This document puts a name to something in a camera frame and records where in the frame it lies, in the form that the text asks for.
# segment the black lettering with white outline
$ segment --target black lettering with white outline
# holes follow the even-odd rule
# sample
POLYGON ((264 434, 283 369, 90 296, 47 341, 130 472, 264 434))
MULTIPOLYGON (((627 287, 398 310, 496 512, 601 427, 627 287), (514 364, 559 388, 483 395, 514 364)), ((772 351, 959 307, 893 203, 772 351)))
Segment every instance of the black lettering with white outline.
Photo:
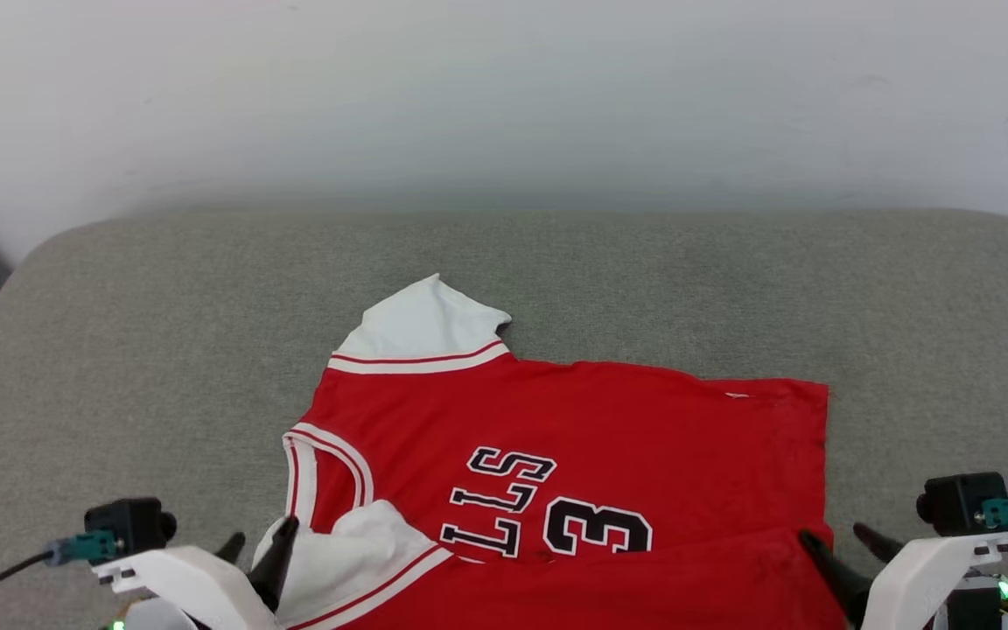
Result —
POLYGON ((531 503, 536 490, 535 486, 528 486, 525 483, 509 483, 507 493, 511 494, 515 500, 508 501, 507 499, 497 499, 496 497, 487 497, 484 494, 469 492, 464 488, 455 488, 449 496, 449 502, 459 506, 464 506, 466 503, 474 503, 477 506, 496 507, 497 510, 519 514, 524 509, 527 509, 527 504, 531 503))
POLYGON ((500 551, 505 558, 514 558, 520 554, 520 523, 503 517, 496 518, 496 530, 504 533, 503 539, 488 538, 487 535, 470 534, 461 531, 457 526, 443 523, 437 539, 443 542, 465 542, 466 545, 485 547, 500 551))
POLYGON ((495 460, 500 458, 500 454, 501 451, 499 448, 477 448, 473 453, 473 458, 469 458, 469 470, 477 472, 477 474, 508 476, 516 468, 520 468, 520 472, 516 475, 519 478, 543 482, 547 481, 548 476, 551 476, 551 473, 557 466, 554 460, 540 458, 537 455, 519 454, 519 452, 515 451, 504 455, 504 458, 501 458, 495 464, 488 462, 489 459, 495 460))
POLYGON ((578 553, 578 535, 569 531, 572 521, 581 523, 581 538, 594 545, 608 546, 609 531, 624 534, 623 542, 613 544, 614 553, 652 549, 652 526, 643 514, 559 497, 548 503, 543 523, 543 540, 557 553, 578 553))

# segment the white wall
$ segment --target white wall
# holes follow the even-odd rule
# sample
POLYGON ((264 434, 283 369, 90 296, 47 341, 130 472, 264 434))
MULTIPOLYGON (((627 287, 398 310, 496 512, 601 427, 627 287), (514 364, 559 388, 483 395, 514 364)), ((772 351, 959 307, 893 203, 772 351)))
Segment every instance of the white wall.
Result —
POLYGON ((1008 213, 1008 0, 0 0, 0 249, 128 212, 1008 213))

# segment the gray fabric surface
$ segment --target gray fabric surface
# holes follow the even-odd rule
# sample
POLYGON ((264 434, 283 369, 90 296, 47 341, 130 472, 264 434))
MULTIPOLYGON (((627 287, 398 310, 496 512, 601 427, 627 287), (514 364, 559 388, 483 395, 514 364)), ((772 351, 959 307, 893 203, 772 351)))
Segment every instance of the gray fabric surface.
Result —
MULTIPOLYGON (((0 566, 123 495, 160 497, 178 542, 260 534, 326 356, 434 271, 511 312, 520 358, 832 384, 828 520, 865 571, 852 520, 918 537, 924 479, 1008 480, 999 216, 167 216, 58 236, 0 295, 0 566)), ((99 626, 90 575, 13 579, 0 627, 99 626)))

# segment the jersey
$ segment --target jersey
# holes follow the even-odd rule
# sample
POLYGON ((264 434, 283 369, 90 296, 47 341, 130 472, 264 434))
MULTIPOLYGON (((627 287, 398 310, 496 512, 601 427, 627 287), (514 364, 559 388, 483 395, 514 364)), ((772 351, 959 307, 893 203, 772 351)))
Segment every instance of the jersey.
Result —
POLYGON ((795 533, 771 529, 651 553, 473 563, 380 500, 343 515, 331 534, 297 533, 275 617, 290 630, 840 630, 843 614, 798 550, 795 533))
POLYGON ((375 304, 284 435, 288 511, 391 501, 465 558, 606 557, 824 523, 826 386, 516 359, 437 275, 375 304))

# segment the white sleeve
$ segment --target white sleeve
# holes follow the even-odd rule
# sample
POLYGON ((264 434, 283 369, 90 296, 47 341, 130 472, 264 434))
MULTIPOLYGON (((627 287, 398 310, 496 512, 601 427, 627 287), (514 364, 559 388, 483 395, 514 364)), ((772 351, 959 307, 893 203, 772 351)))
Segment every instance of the white sleeve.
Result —
POLYGON ((499 356, 507 348, 496 329, 511 321, 507 312, 446 286, 434 274, 365 310, 360 328, 341 344, 329 366, 444 362, 483 355, 496 346, 500 348, 493 355, 499 356))

